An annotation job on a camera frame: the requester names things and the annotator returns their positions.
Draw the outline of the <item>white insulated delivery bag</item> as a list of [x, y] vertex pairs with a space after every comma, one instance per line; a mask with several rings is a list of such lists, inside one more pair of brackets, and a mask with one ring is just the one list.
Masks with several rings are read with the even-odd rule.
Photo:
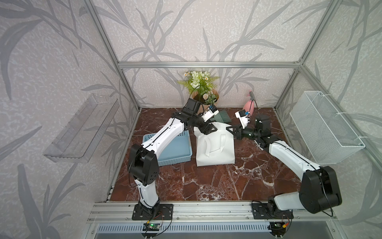
[[226, 129], [229, 124], [213, 122], [217, 131], [208, 135], [194, 127], [197, 137], [197, 167], [235, 163], [234, 137]]

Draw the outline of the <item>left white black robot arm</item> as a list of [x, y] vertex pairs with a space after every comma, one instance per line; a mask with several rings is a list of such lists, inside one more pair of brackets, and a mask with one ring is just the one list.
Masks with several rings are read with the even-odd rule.
[[186, 105], [180, 111], [172, 113], [167, 123], [153, 137], [131, 147], [129, 173], [138, 188], [138, 205], [143, 209], [151, 212], [160, 204], [155, 185], [159, 175], [158, 157], [173, 139], [193, 127], [206, 135], [217, 131], [210, 119], [217, 115], [219, 110], [212, 104], [202, 114], [198, 114], [201, 105], [201, 102], [189, 98]]

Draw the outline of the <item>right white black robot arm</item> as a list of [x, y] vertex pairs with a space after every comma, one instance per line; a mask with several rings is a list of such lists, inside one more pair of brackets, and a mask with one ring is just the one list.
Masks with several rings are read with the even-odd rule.
[[254, 127], [249, 126], [249, 112], [241, 110], [235, 116], [240, 124], [228, 126], [227, 131], [238, 140], [247, 138], [255, 141], [263, 151], [280, 160], [301, 181], [298, 192], [269, 197], [266, 211], [270, 217], [293, 210], [306, 210], [316, 214], [342, 204], [337, 175], [332, 167], [314, 163], [272, 134], [267, 115], [257, 115]]

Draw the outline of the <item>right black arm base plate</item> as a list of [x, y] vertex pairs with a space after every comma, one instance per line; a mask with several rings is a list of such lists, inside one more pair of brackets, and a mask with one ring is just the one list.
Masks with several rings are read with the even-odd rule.
[[274, 202], [252, 201], [251, 210], [254, 219], [291, 220], [294, 218], [292, 210], [280, 210]]

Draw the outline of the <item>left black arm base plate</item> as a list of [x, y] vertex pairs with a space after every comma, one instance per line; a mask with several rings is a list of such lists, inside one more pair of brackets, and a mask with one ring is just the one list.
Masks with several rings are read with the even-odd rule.
[[158, 204], [153, 208], [147, 208], [141, 203], [134, 206], [132, 220], [172, 220], [173, 219], [173, 204]]

